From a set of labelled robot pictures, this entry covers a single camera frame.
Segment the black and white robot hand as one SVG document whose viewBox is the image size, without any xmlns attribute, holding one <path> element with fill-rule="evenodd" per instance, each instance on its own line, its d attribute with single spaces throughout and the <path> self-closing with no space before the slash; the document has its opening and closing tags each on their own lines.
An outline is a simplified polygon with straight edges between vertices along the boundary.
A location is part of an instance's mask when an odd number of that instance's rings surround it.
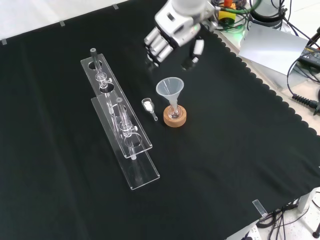
<svg viewBox="0 0 320 240">
<path fill-rule="evenodd" d="M 149 68 L 158 68 L 177 48 L 191 43 L 183 70 L 193 68 L 203 53 L 205 41 L 198 36 L 201 27 L 213 32 L 221 7 L 210 0 L 168 0 L 155 14 L 155 27 L 144 38 Z"/>
</svg>

